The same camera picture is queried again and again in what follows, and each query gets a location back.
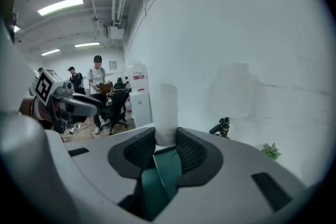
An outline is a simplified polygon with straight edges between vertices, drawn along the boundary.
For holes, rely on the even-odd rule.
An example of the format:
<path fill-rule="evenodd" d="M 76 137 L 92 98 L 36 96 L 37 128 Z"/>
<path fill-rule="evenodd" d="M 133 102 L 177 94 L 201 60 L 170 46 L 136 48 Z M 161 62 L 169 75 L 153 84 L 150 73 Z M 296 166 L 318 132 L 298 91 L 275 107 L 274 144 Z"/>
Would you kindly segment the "person's left forearm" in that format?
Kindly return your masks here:
<path fill-rule="evenodd" d="M 35 98 L 34 97 L 24 97 L 20 108 L 19 108 L 19 112 L 22 115 L 26 115 L 26 116 L 30 116 L 33 117 L 33 104 L 34 104 Z"/>

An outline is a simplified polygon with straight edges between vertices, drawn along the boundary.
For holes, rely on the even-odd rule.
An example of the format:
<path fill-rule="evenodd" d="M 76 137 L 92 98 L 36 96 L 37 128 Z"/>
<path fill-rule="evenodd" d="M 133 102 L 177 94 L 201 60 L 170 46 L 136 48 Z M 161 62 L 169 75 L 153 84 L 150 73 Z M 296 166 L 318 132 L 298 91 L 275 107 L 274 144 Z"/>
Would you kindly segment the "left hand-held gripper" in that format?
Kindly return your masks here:
<path fill-rule="evenodd" d="M 94 116 L 103 108 L 100 100 L 73 93 L 71 82 L 52 69 L 41 69 L 33 90 L 33 116 L 40 121 L 50 119 L 58 133 L 72 125 L 72 116 Z"/>

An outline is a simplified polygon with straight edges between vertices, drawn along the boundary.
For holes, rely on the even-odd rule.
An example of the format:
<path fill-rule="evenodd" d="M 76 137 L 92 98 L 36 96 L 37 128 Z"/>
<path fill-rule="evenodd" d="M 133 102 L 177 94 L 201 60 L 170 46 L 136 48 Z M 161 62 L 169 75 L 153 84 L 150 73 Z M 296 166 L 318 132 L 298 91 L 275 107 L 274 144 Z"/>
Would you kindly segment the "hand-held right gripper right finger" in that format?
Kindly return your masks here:
<path fill-rule="evenodd" d="M 258 149 L 204 132 L 176 130 L 182 174 L 156 224 L 286 224 L 304 184 Z"/>

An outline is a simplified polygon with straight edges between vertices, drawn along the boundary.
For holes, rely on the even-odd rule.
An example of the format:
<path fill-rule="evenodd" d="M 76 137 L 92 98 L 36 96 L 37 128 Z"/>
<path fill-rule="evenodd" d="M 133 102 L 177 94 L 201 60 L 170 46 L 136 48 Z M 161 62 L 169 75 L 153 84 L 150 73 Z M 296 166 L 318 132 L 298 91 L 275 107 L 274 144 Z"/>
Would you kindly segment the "brown bag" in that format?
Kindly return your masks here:
<path fill-rule="evenodd" d="M 101 95 L 107 95 L 113 90 L 112 82 L 100 83 L 99 84 L 99 92 Z"/>

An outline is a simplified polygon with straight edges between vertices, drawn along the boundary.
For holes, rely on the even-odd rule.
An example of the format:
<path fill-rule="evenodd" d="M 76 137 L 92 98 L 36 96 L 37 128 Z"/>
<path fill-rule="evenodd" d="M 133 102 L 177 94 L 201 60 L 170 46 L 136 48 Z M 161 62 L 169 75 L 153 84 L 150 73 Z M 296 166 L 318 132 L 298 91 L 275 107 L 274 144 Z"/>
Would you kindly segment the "black office chair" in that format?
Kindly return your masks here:
<path fill-rule="evenodd" d="M 131 89 L 126 87 L 125 83 L 116 83 L 112 94 L 108 95 L 110 100 L 105 108 L 101 110 L 100 115 L 109 120 L 108 123 L 101 126 L 110 126 L 109 135 L 113 135 L 113 128 L 116 124 L 128 127 L 126 124 L 126 108 L 125 103 L 129 97 Z"/>

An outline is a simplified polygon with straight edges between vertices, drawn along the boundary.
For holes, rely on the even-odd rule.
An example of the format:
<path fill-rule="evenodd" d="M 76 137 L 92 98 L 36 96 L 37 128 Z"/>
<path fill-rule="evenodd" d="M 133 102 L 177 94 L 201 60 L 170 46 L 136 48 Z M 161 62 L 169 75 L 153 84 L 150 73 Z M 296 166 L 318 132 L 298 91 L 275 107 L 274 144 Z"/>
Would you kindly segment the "white cabinet appliance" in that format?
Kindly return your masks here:
<path fill-rule="evenodd" d="M 136 128 L 152 123 L 149 95 L 138 91 L 130 93 L 132 118 Z"/>

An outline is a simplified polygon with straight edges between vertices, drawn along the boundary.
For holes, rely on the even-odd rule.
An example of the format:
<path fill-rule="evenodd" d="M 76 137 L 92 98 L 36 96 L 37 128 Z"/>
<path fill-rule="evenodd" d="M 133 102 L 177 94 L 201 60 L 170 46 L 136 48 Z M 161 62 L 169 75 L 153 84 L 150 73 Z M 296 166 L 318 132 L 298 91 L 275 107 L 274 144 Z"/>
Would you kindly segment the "white shade table lamp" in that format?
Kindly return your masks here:
<path fill-rule="evenodd" d="M 209 109 L 219 119 L 211 134 L 230 139 L 230 131 L 235 130 L 233 121 L 245 119 L 253 111 L 256 84 L 248 63 L 231 62 L 219 67 L 209 99 Z"/>

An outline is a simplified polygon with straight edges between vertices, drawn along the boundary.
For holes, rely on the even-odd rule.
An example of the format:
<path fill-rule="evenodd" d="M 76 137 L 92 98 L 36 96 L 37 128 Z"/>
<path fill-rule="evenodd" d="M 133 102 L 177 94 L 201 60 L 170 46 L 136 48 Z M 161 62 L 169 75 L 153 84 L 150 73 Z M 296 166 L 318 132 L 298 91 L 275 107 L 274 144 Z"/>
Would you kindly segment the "white box red label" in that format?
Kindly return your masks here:
<path fill-rule="evenodd" d="M 127 66 L 129 84 L 133 92 L 147 91 L 148 81 L 146 67 L 141 63 L 132 63 Z"/>

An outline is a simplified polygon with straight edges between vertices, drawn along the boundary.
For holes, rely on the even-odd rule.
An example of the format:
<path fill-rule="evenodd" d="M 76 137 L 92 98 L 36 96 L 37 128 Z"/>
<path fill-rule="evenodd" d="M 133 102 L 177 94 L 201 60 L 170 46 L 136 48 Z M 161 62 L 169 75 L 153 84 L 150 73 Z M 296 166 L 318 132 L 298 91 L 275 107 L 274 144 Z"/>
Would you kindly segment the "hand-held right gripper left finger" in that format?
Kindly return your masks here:
<path fill-rule="evenodd" d="M 155 129 L 144 127 L 65 144 L 47 131 L 43 194 L 58 220 L 147 220 L 142 174 L 155 151 Z"/>

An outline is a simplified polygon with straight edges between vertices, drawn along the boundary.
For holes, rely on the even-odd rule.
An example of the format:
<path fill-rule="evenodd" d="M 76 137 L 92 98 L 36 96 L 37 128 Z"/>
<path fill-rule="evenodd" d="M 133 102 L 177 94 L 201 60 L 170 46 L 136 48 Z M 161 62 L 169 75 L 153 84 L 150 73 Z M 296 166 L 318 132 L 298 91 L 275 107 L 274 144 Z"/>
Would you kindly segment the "small green plant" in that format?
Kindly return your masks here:
<path fill-rule="evenodd" d="M 274 161 L 276 161 L 278 157 L 281 156 L 281 153 L 279 153 L 275 143 L 272 143 L 271 145 L 265 143 L 260 151 Z"/>

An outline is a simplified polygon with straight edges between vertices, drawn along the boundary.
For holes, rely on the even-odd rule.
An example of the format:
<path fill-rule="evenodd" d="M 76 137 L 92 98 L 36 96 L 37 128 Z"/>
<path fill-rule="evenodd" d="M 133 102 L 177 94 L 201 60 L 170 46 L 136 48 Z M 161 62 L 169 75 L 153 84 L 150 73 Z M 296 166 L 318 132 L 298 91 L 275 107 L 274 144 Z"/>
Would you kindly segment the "small white cylinder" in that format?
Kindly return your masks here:
<path fill-rule="evenodd" d="M 159 99 L 154 110 L 155 140 L 161 147 L 176 145 L 177 114 L 177 87 L 162 83 Z"/>

